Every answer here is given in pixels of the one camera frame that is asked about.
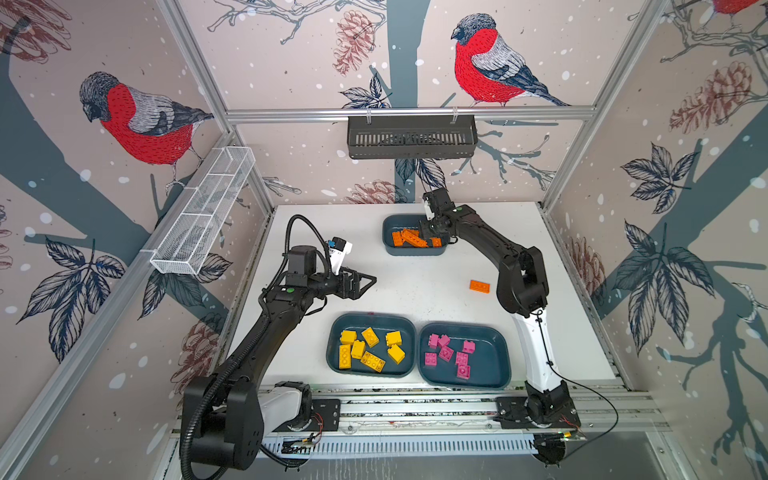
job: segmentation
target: bird wing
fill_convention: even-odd
[[[159,137],[173,130],[174,103],[165,95],[145,94],[128,87],[136,104],[136,113],[128,127],[137,134]]]
[[[505,80],[514,77],[525,66],[525,59],[512,50],[501,35],[496,35],[490,50],[472,56],[472,64],[485,77],[506,83]]]

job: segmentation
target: yellow connector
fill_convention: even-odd
[[[384,360],[380,359],[378,356],[373,355],[371,352],[363,353],[360,362],[379,373],[381,373],[382,369],[384,368],[384,364],[386,363]]]
[[[366,343],[362,340],[355,340],[352,344],[352,358],[360,360],[362,353],[366,351]]]
[[[341,332],[342,345],[352,345],[357,340],[357,332],[353,330],[344,330]]]
[[[339,370],[346,370],[352,366],[352,356],[349,345],[339,345]]]
[[[402,337],[400,336],[400,331],[387,333],[386,345],[387,346],[402,345]]]
[[[395,362],[400,365],[400,362],[402,362],[402,359],[406,357],[406,353],[402,351],[402,349],[397,345],[392,345],[392,347],[386,351],[389,356],[392,357]]]
[[[373,332],[373,329],[371,327],[368,327],[367,329],[364,329],[362,331],[362,337],[366,339],[368,346],[371,348],[373,348],[379,343],[379,337],[376,336],[376,334]]]

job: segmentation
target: pine cone illustration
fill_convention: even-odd
[[[59,48],[70,50],[67,40],[71,35],[63,20],[72,20],[72,17],[52,0],[0,0],[0,42],[5,42],[23,18],[29,25],[18,33],[11,51],[6,52],[3,47],[3,53],[45,63]]]
[[[348,204],[397,204],[404,203],[402,190],[386,180],[374,180],[371,184],[355,185],[351,197],[344,197]]]
[[[685,97],[679,110],[670,116],[670,131],[682,128],[684,134],[711,124],[722,124],[747,99],[752,84],[752,69],[741,61],[722,67],[707,77],[704,86]]]
[[[565,248],[576,265],[581,281],[584,282],[584,286],[592,299],[602,304],[605,294],[603,260],[598,253],[592,250],[592,247],[587,246],[586,238],[582,237],[581,241],[574,241],[573,237],[570,237],[569,240],[565,244]]]
[[[181,344],[180,368],[170,378],[176,384],[175,393],[184,392],[194,377],[208,374],[218,345],[219,336],[216,332],[203,322],[194,324]]]
[[[374,27],[368,17],[355,10],[344,12],[344,19],[337,26],[338,47],[333,51],[333,67],[345,77],[350,68],[357,70],[368,59],[373,50]]]

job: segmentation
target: bird illustration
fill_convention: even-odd
[[[505,105],[512,98],[540,97],[555,105],[567,106],[549,94],[496,31],[493,17],[485,13],[467,15],[451,35],[456,42],[456,80],[475,99]]]
[[[728,28],[725,33],[740,28],[741,25],[735,25],[733,23],[733,16],[744,10],[746,7],[754,5],[759,1],[760,0],[712,0],[712,15],[704,22],[704,25],[701,25],[700,30],[707,30],[707,24],[710,22],[710,20],[712,20],[712,18],[714,18],[714,14],[716,13],[722,13],[730,16],[730,28]],[[701,2],[701,0],[692,0],[691,2],[682,4],[679,9],[689,7],[698,2]]]
[[[88,121],[98,118],[104,128],[134,158],[146,164],[171,165],[176,180],[176,162],[192,148],[197,127],[214,116],[199,108],[185,107],[165,95],[145,94],[119,82],[113,75],[97,71],[80,86],[80,102]]]

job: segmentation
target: pink toy block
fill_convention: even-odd
[[[459,365],[456,376],[460,379],[469,380],[469,365]]]
[[[451,361],[451,357],[453,356],[453,350],[448,348],[447,346],[444,346],[440,349],[440,358],[445,360],[446,362]]]

